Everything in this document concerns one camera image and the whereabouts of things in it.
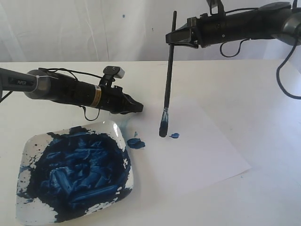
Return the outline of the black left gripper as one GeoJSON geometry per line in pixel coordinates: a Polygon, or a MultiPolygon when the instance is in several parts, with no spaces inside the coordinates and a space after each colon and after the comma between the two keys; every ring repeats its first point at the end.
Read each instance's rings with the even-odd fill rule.
{"type": "Polygon", "coordinates": [[[113,79],[104,75],[99,85],[94,85],[60,74],[58,82],[52,81],[50,99],[60,104],[106,110],[111,114],[141,113],[143,104],[123,94],[122,88],[112,87],[113,79]]]}

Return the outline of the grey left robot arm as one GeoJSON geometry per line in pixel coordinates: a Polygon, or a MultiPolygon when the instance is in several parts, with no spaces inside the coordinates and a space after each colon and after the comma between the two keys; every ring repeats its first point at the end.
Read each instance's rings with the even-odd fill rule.
{"type": "Polygon", "coordinates": [[[113,85],[116,79],[124,77],[121,67],[105,67],[98,85],[80,81],[76,73],[65,68],[39,68],[28,73],[1,68],[0,90],[23,92],[30,99],[91,107],[112,114],[143,111],[143,104],[125,94],[122,87],[113,85]]]}

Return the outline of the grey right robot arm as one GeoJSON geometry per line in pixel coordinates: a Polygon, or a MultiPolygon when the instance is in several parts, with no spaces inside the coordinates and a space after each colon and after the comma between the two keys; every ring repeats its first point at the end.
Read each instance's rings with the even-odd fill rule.
{"type": "Polygon", "coordinates": [[[288,45],[301,43],[301,9],[290,2],[274,2],[249,11],[226,12],[220,0],[217,13],[187,19],[166,35],[166,43],[191,48],[238,40],[278,39],[288,45]]]}

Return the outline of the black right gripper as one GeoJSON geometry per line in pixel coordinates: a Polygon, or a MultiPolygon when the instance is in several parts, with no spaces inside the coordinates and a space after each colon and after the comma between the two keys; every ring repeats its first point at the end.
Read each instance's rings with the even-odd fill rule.
{"type": "Polygon", "coordinates": [[[191,18],[179,29],[166,35],[166,43],[179,47],[205,48],[237,40],[270,40],[280,33],[286,9],[252,10],[229,16],[202,14],[191,18]]]}

